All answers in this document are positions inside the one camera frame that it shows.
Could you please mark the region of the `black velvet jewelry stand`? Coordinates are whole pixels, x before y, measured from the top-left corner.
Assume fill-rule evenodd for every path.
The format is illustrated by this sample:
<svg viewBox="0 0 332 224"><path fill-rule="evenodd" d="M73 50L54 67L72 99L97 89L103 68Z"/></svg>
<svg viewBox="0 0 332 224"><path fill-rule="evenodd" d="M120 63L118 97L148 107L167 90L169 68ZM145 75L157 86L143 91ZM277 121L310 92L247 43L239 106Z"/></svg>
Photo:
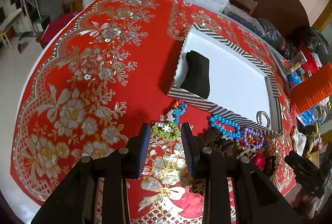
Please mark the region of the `black velvet jewelry stand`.
<svg viewBox="0 0 332 224"><path fill-rule="evenodd" d="M187 73L180 88L208 99L210 94L209 59L196 51L186 53Z"/></svg>

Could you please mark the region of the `red round bead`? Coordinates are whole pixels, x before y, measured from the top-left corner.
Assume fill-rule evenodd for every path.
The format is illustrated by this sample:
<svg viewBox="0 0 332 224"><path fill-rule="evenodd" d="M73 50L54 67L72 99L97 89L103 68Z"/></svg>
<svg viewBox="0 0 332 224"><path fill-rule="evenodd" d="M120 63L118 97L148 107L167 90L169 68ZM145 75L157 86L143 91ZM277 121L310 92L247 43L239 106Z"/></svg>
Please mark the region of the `red round bead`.
<svg viewBox="0 0 332 224"><path fill-rule="evenodd" d="M251 161L262 171L266 165L266 160L261 153L257 153Z"/></svg>

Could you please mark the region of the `round dark wooden table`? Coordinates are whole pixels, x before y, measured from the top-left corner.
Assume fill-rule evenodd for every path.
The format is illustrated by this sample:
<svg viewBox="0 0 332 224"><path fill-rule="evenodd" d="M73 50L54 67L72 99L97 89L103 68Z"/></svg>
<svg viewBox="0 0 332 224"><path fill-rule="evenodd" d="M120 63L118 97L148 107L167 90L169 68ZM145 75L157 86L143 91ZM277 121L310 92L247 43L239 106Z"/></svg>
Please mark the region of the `round dark wooden table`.
<svg viewBox="0 0 332 224"><path fill-rule="evenodd" d="M257 7L252 13L256 19L269 20L282 36L287 36L296 28L309 27L306 10L300 0L253 0Z"/></svg>

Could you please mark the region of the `red floral gold tablecloth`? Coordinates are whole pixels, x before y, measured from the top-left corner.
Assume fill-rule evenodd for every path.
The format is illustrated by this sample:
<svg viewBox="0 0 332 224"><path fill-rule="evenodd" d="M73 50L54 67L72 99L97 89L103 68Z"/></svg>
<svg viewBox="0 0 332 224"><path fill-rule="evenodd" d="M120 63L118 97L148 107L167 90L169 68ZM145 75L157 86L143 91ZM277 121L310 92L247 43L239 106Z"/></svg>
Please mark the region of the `red floral gold tablecloth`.
<svg viewBox="0 0 332 224"><path fill-rule="evenodd" d="M167 95L179 54L196 23L240 46L273 73L283 135L292 126L285 81L267 45L230 19L183 0L95 0L44 49L21 94L11 175L44 204L84 156L109 156L150 126L139 179L128 179L129 223L203 223L204 180L187 169L181 126L225 157L261 153L278 178L288 150L235 121Z"/></svg>

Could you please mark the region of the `red plastic container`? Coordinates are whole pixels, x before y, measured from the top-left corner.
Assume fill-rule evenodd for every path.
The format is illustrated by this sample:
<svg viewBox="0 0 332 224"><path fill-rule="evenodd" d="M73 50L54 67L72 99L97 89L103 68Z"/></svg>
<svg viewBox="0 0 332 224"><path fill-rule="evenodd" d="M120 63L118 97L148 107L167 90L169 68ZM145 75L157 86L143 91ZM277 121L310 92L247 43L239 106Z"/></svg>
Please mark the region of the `red plastic container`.
<svg viewBox="0 0 332 224"><path fill-rule="evenodd" d="M302 52L307 60L302 65L302 69L304 69L304 71L310 71L311 74L314 74L317 71L319 71L320 67L318 67L316 65L313 55L311 54L310 50L303 43L299 44L299 46L297 48L297 52Z"/></svg>

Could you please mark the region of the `small white side table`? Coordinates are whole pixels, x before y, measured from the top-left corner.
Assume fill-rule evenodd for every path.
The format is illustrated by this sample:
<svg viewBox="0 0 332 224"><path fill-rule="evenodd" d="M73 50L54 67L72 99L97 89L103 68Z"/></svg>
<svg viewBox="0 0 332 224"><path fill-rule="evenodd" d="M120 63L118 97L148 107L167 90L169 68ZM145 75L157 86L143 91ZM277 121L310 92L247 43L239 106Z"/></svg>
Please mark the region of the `small white side table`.
<svg viewBox="0 0 332 224"><path fill-rule="evenodd" d="M13 46L7 36L7 32L10 30L10 28L13 26L13 24L20 19L22 13L22 8L19 8L13 12L11 12L7 18L1 23L0 27L0 34L1 38L5 39L4 45L6 48L11 48L13 49Z"/></svg>

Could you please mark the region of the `orange ribbed plastic basket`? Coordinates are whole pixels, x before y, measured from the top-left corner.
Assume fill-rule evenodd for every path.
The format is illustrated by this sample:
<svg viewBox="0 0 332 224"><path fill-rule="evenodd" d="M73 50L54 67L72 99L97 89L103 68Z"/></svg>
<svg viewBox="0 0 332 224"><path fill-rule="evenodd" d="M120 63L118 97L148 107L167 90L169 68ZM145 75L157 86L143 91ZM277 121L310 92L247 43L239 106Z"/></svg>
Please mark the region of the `orange ribbed plastic basket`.
<svg viewBox="0 0 332 224"><path fill-rule="evenodd" d="M331 96L331 63L322 66L319 71L290 91L290 104L297 115L312 108Z"/></svg>

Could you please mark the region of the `silver rhinestone bangle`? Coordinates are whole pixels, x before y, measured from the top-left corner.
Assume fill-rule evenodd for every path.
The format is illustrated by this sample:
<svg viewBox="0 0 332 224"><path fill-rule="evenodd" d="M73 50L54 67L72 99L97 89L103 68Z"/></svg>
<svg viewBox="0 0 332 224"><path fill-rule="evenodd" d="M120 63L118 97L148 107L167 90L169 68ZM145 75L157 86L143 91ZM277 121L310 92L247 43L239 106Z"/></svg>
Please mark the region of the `silver rhinestone bangle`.
<svg viewBox="0 0 332 224"><path fill-rule="evenodd" d="M256 114L256 119L257 119L257 123L259 123L259 125L265 127L266 129L271 129L271 119L270 116L267 112L265 111L258 111Z"/></svg>

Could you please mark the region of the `black plastic bag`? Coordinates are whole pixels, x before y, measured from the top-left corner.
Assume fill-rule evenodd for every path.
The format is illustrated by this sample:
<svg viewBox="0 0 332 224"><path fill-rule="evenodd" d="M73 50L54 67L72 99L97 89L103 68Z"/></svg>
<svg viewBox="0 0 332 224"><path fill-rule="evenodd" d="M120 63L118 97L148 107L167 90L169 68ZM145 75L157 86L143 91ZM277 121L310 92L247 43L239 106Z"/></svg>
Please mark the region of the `black plastic bag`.
<svg viewBox="0 0 332 224"><path fill-rule="evenodd" d="M259 18L258 22L263 29L262 39L269 43L285 59L292 59L295 56L296 48L285 40L285 38L269 20Z"/></svg>

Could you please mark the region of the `black white striped tray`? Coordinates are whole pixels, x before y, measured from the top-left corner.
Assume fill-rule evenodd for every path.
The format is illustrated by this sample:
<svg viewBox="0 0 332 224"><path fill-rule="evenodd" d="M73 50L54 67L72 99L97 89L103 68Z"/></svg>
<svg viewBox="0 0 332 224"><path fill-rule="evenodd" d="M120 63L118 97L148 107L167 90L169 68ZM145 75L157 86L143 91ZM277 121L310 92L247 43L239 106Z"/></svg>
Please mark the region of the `black white striped tray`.
<svg viewBox="0 0 332 224"><path fill-rule="evenodd" d="M190 51L209 59L208 99L180 88L188 69L186 53ZM196 23L183 41L167 95L271 138L283 135L280 100L273 73L240 46ZM269 114L270 130L257 123L258 111Z"/></svg>

